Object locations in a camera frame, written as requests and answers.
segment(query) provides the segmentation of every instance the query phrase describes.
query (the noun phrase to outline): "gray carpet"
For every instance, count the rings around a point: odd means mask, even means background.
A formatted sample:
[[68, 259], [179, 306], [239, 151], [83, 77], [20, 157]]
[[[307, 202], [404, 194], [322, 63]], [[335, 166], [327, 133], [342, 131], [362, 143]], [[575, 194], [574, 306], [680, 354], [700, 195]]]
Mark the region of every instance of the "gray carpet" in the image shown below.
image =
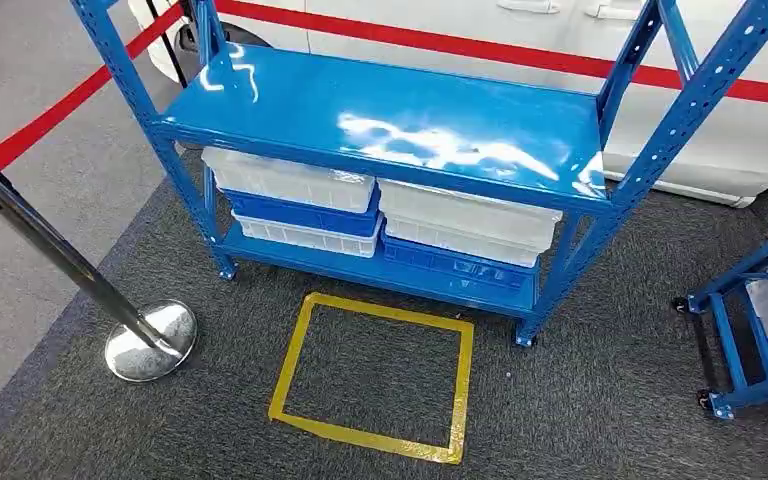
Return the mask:
[[[759, 211], [651, 194], [521, 349], [509, 319], [476, 310], [251, 262], [220, 280], [164, 183], [102, 269], [135, 303], [186, 301], [197, 351], [161, 381], [117, 381], [101, 356], [111, 319], [79, 295], [0, 396], [0, 479], [768, 479], [768, 406], [722, 422], [695, 405], [696, 336], [668, 303], [760, 244]], [[475, 323], [460, 465], [268, 420], [311, 291]], [[451, 332], [318, 307], [286, 411], [444, 445], [456, 352]]]

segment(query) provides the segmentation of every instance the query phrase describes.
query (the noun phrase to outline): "plastic crate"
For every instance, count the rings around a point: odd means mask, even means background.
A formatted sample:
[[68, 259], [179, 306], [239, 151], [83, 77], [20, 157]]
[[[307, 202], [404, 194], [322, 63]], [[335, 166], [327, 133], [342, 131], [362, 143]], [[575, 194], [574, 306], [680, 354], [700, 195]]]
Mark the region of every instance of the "plastic crate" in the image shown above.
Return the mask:
[[365, 213], [350, 213], [233, 190], [223, 190], [223, 193], [231, 201], [234, 212], [245, 217], [329, 230], [359, 237], [372, 236], [378, 221], [380, 192], [377, 188], [373, 191], [369, 208]]
[[387, 214], [387, 235], [467, 255], [531, 268], [540, 252], [530, 246]]
[[511, 290], [519, 290], [537, 271], [393, 238], [383, 232], [381, 242], [387, 260]]
[[375, 177], [207, 147], [201, 155], [223, 190], [363, 213]]
[[555, 224], [562, 217], [557, 210], [441, 188], [383, 178], [378, 184], [381, 188], [379, 208], [388, 219], [399, 217], [417, 224], [436, 225], [515, 244], [536, 253], [542, 253], [552, 245]]
[[365, 258], [375, 255], [375, 245], [378, 243], [378, 232], [382, 222], [382, 217], [379, 216], [372, 235], [360, 237], [261, 218], [245, 217], [233, 211], [231, 214], [240, 222], [243, 227], [243, 235], [247, 237]]

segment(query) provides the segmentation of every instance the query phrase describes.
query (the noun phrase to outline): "lower shelf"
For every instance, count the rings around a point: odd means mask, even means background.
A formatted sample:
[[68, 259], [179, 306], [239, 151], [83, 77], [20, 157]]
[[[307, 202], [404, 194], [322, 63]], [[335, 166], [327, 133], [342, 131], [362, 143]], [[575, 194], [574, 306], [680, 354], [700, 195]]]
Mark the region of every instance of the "lower shelf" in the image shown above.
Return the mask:
[[384, 258], [384, 248], [381, 245], [378, 247], [372, 258], [353, 257], [248, 238], [236, 223], [220, 245], [225, 253], [232, 256], [513, 317], [529, 314], [534, 306], [534, 277], [523, 282], [519, 292], [512, 294], [509, 288], [390, 262]]
[[752, 330], [752, 335], [755, 337], [755, 346], [758, 347], [758, 355], [761, 358], [761, 367], [764, 369], [764, 374], [768, 378], [768, 338], [764, 331], [764, 325], [761, 323], [761, 319], [758, 317], [758, 313], [755, 311], [752, 299], [749, 297], [749, 293], [746, 289], [740, 288], [738, 294], [741, 296], [743, 305], [746, 309], [749, 328]]

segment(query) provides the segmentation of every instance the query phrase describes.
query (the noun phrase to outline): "red barrier rope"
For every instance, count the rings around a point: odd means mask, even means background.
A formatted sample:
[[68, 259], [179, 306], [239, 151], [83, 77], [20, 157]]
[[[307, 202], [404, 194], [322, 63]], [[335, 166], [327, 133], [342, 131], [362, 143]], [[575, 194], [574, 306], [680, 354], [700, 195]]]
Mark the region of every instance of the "red barrier rope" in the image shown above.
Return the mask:
[[[569, 53], [551, 52], [536, 48], [455, 37], [439, 33], [410, 30], [407, 28], [378, 25], [375, 23], [329, 17], [314, 13], [268, 7], [235, 0], [216, 0], [216, 8], [222, 13], [262, 20], [292, 27], [334, 33], [377, 42], [422, 48], [437, 52], [453, 53], [468, 57], [495, 60], [558, 72], [607, 77], [613, 61], [584, 57]], [[177, 3], [166, 10], [157, 20], [127, 45], [131, 58], [146, 48], [178, 20], [183, 11]], [[105, 66], [75, 87], [62, 100], [46, 110], [31, 123], [0, 143], [0, 170], [31, 148], [40, 138], [87, 101], [110, 80]], [[678, 73], [666, 68], [641, 66], [632, 80], [641, 85], [679, 89]], [[768, 83], [754, 80], [737, 80], [728, 92], [729, 97], [768, 103]]]
[[[128, 55], [136, 58], [163, 34], [175, 21], [181, 18], [184, 12], [177, 3], [160, 15], [157, 20], [149, 25], [148, 28], [140, 32], [126, 46]], [[66, 117], [72, 114], [78, 107], [86, 102], [93, 94], [101, 90], [107, 81], [110, 80], [110, 70], [106, 66], [99, 67], [86, 80], [81, 82], [54, 106], [46, 110], [42, 115], [35, 118], [31, 123], [25, 125], [18, 132], [14, 133], [0, 143], [0, 170], [13, 163], [13, 160], [25, 153], [40, 138], [45, 136]]]

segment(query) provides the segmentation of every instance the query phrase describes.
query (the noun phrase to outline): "blue metal shelf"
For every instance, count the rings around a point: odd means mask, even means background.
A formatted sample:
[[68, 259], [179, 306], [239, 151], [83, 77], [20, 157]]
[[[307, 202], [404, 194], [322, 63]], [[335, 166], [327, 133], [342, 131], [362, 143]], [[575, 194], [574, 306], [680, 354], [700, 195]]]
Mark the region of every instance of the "blue metal shelf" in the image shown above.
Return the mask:
[[610, 208], [592, 95], [226, 46], [161, 131], [504, 200]]
[[[159, 113], [106, 11], [108, 0], [71, 1], [223, 278], [233, 278], [230, 255], [240, 255], [507, 313], [517, 317], [519, 345], [531, 345], [768, 39], [768, 0], [747, 0], [698, 63], [674, 2], [660, 0], [659, 9], [659, 0], [648, 0], [593, 96], [228, 43], [213, 2], [192, 0], [202, 71]], [[602, 149], [664, 24], [683, 89], [609, 196]], [[175, 151], [176, 140], [554, 208], [565, 220], [546, 280], [524, 289], [521, 298], [473, 291], [468, 280], [445, 283], [377, 256], [361, 261], [245, 239], [239, 228], [223, 240], [213, 176], [206, 172], [200, 192]], [[577, 240], [583, 216], [591, 221]]]
[[240, 225], [235, 223], [218, 248], [233, 256], [512, 317], [522, 317], [534, 305], [533, 275], [523, 281], [518, 293], [512, 293], [510, 287], [488, 285], [392, 262], [385, 258], [380, 242], [372, 258], [354, 257], [246, 237]]
[[[768, 242], [738, 262], [731, 270], [687, 296], [688, 309], [692, 313], [702, 313], [710, 306], [720, 333], [723, 354], [734, 388], [730, 392], [708, 393], [710, 406], [714, 415], [719, 418], [732, 419], [734, 418], [733, 410], [736, 408], [768, 403], [768, 338], [746, 290], [748, 283], [758, 280], [768, 281], [768, 273], [764, 273], [767, 269]], [[748, 383], [743, 373], [737, 343], [732, 333], [731, 320], [723, 301], [724, 297], [730, 294], [738, 295], [742, 300], [755, 345], [758, 347], [765, 376], [764, 380], [759, 382]]]

